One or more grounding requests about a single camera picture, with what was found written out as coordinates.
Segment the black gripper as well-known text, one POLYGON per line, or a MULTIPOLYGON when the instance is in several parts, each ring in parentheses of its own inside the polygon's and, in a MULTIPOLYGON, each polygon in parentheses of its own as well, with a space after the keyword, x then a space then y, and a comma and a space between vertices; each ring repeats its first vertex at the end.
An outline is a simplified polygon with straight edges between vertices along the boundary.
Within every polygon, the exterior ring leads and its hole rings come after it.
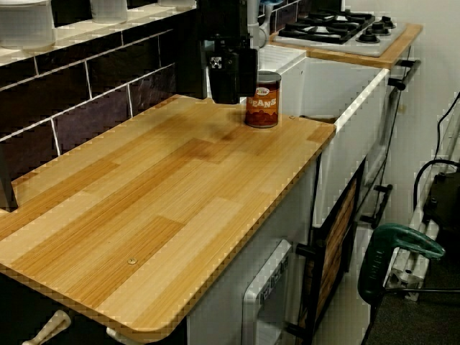
POLYGON ((214 102, 239 102, 236 73, 239 73, 239 95, 253 97, 257 87, 258 52, 252 49, 252 35, 206 32, 203 40, 208 44, 206 66, 214 102))

